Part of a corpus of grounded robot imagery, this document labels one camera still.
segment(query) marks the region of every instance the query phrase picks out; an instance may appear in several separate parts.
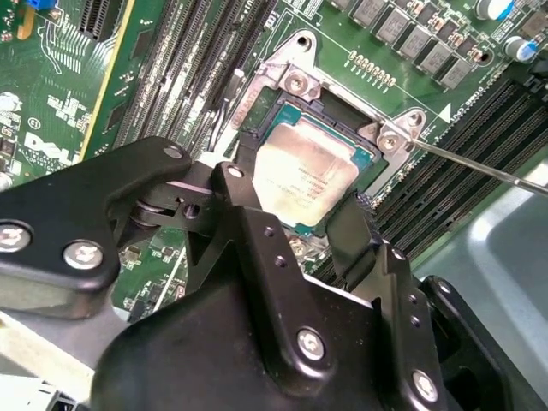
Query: resistor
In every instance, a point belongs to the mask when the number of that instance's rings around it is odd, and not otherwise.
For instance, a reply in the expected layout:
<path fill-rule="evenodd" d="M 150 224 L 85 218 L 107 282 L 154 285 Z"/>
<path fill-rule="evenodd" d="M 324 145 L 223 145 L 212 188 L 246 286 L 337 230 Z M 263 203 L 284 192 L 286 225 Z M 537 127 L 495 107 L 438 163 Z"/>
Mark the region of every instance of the resistor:
<path fill-rule="evenodd" d="M 13 36 L 11 35 L 11 33 L 2 33 L 0 34 L 0 41 L 4 42 L 4 41 L 11 41 L 13 39 Z"/>
<path fill-rule="evenodd" d="M 419 1 L 415 1 L 411 4 L 411 10 L 413 10 L 413 13 L 415 15 L 419 15 L 419 13 L 422 11 L 424 7 L 425 7 L 425 4 Z"/>
<path fill-rule="evenodd" d="M 437 33 L 441 30 L 441 28 L 444 26 L 445 20 L 440 19 L 439 17 L 435 17 L 432 22 L 432 30 Z"/>
<path fill-rule="evenodd" d="M 458 47 L 464 41 L 464 36 L 460 33 L 455 33 L 450 37 L 450 41 L 453 47 Z"/>

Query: screw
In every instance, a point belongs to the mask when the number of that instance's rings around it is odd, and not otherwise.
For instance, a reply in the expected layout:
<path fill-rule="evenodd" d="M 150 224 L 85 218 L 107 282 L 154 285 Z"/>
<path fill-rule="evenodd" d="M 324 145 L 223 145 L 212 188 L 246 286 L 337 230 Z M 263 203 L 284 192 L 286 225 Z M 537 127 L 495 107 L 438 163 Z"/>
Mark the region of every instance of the screw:
<path fill-rule="evenodd" d="M 293 254 L 296 257 L 302 257 L 306 252 L 304 243 L 298 237 L 295 237 L 289 240 L 289 245 L 291 246 L 291 249 L 293 250 Z"/>
<path fill-rule="evenodd" d="M 383 146 L 387 150 L 393 150 L 396 146 L 396 140 L 391 139 L 390 137 L 383 140 Z"/>
<path fill-rule="evenodd" d="M 451 289 L 449 288 L 449 285 L 447 285 L 447 283 L 440 281 L 438 284 L 439 288 L 441 288 L 444 293 L 451 294 Z"/>
<path fill-rule="evenodd" d="M 325 355 L 325 347 L 321 338 L 314 331 L 302 329 L 297 335 L 301 352 L 312 361 L 321 360 Z"/>
<path fill-rule="evenodd" d="M 91 270 L 101 264 L 103 253 L 89 241 L 77 241 L 65 248 L 63 258 L 76 270 Z"/>
<path fill-rule="evenodd" d="M 413 372 L 413 382 L 420 396 L 428 402 L 436 402 L 438 400 L 438 390 L 432 380 L 422 371 Z"/>
<path fill-rule="evenodd" d="M 171 158 L 182 158 L 182 154 L 175 147 L 165 147 L 164 152 Z"/>
<path fill-rule="evenodd" d="M 238 177 L 238 178 L 242 178 L 243 177 L 243 171 L 241 171 L 240 169 L 238 169 L 237 167 L 235 167 L 234 165 L 229 165 L 229 167 L 227 168 L 229 173 L 234 176 L 234 177 Z"/>
<path fill-rule="evenodd" d="M 285 86 L 288 88 L 289 92 L 296 95 L 301 95 L 308 88 L 308 81 L 302 74 L 293 73 L 285 79 Z"/>
<path fill-rule="evenodd" d="M 293 79 L 291 81 L 291 89 L 295 91 L 299 91 L 302 89 L 302 81 L 299 79 Z"/>
<path fill-rule="evenodd" d="M 0 225 L 0 253 L 15 253 L 31 242 L 31 234 L 15 224 Z"/>

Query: mounting hole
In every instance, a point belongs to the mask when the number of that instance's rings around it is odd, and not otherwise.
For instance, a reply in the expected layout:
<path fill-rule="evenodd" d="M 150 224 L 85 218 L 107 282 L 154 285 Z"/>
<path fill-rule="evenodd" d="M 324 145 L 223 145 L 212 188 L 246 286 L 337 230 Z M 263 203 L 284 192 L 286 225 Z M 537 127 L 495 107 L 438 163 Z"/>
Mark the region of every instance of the mounting hole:
<path fill-rule="evenodd" d="M 416 328 L 420 328 L 420 320 L 417 319 L 415 316 L 411 317 L 411 324 L 414 325 Z"/>
<path fill-rule="evenodd" d="M 285 267 L 288 266 L 287 261 L 286 261 L 285 258 L 282 257 L 281 255 L 278 255 L 278 256 L 276 257 L 276 261 L 274 261 L 274 263 L 275 263 L 278 267 L 280 267 L 280 268 L 285 268 Z"/>
<path fill-rule="evenodd" d="M 491 64 L 493 60 L 493 52 L 491 50 L 485 50 L 481 56 L 479 56 L 479 66 L 487 66 Z"/>
<path fill-rule="evenodd" d="M 422 115 L 419 113 L 413 113 L 411 116 L 409 116 L 408 123 L 412 127 L 417 127 L 421 125 L 423 122 Z"/>
<path fill-rule="evenodd" d="M 272 227 L 266 227 L 265 228 L 265 236 L 273 237 L 274 236 L 274 229 Z"/>
<path fill-rule="evenodd" d="M 308 37 L 305 37 L 305 36 L 300 36 L 298 39 L 297 39 L 297 44 L 302 47 L 303 49 L 305 50 L 308 50 L 310 48 L 310 45 L 312 44 L 310 42 L 310 39 Z"/>
<path fill-rule="evenodd" d="M 194 220 L 200 214 L 200 206 L 197 204 L 188 204 L 182 208 L 182 214 L 188 220 Z"/>

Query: capacitor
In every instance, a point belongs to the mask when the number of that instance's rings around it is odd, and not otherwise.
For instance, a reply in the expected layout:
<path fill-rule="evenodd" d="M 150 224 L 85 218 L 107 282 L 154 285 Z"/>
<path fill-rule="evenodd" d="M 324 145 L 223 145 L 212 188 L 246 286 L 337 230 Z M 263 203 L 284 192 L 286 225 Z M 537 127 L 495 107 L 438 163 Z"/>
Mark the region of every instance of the capacitor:
<path fill-rule="evenodd" d="M 480 20 L 504 20 L 514 7 L 514 0 L 478 0 L 476 15 Z"/>
<path fill-rule="evenodd" d="M 0 191 L 6 191 L 14 182 L 6 173 L 0 173 Z"/>
<path fill-rule="evenodd" d="M 534 41 L 525 40 L 520 36 L 513 36 L 506 40 L 504 52 L 520 63 L 532 60 L 539 51 L 539 45 Z"/>

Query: white triangle marking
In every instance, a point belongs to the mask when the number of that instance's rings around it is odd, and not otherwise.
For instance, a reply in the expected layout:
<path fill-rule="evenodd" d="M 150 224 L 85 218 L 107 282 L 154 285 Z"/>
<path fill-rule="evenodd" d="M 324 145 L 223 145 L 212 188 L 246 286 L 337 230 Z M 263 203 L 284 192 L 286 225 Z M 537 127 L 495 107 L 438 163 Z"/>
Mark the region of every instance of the white triangle marking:
<path fill-rule="evenodd" d="M 451 122 L 451 103 L 447 104 L 443 110 L 438 114 L 439 118 L 447 123 Z"/>

